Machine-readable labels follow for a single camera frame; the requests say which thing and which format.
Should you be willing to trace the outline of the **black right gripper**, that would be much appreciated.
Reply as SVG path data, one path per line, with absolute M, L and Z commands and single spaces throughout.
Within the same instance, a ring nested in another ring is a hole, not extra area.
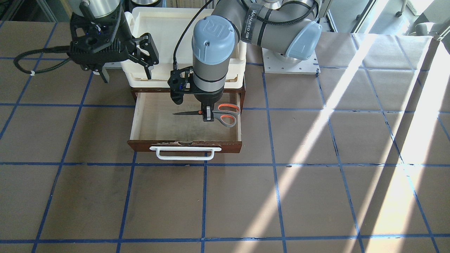
M 125 13 L 113 12 L 95 19 L 92 24 L 87 18 L 72 13 L 70 19 L 72 42 L 68 56 L 79 65 L 91 70 L 98 69 L 104 83 L 110 77 L 100 65 L 110 62 L 122 62 L 129 59 L 144 67 L 147 79 L 151 79 L 151 70 L 159 64 L 159 52 L 150 33 L 139 38 L 131 34 Z

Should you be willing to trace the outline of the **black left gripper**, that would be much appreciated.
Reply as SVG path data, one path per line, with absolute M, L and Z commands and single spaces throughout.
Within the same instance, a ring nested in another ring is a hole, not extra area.
M 214 92 L 203 91 L 196 86 L 193 87 L 193 95 L 202 105 L 204 105 L 204 122 L 214 121 L 214 104 L 222 98 L 223 91 L 223 87 Z

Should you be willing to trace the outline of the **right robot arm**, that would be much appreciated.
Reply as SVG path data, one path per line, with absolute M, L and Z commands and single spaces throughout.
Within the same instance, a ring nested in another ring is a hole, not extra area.
M 131 60 L 150 68 L 159 63 L 159 53 L 150 33 L 134 37 L 119 0 L 71 0 L 70 31 L 72 42 L 68 56 L 85 71 L 99 74 L 108 83 L 106 63 Z

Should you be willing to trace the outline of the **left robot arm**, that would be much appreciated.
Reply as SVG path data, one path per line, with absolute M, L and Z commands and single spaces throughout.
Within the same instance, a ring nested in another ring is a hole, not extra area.
M 307 60 L 313 54 L 322 27 L 320 0 L 284 0 L 277 9 L 250 0 L 221 0 L 210 16 L 199 20 L 192 37 L 193 84 L 205 95 L 204 121 L 223 93 L 231 54 L 238 42 L 257 45 L 284 57 Z

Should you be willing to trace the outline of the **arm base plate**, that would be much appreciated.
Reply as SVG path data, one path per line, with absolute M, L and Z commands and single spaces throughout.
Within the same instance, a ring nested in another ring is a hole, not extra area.
M 306 75 L 316 75 L 321 73 L 315 51 L 307 60 L 286 57 L 281 53 L 266 48 L 262 49 L 262 56 L 265 73 Z

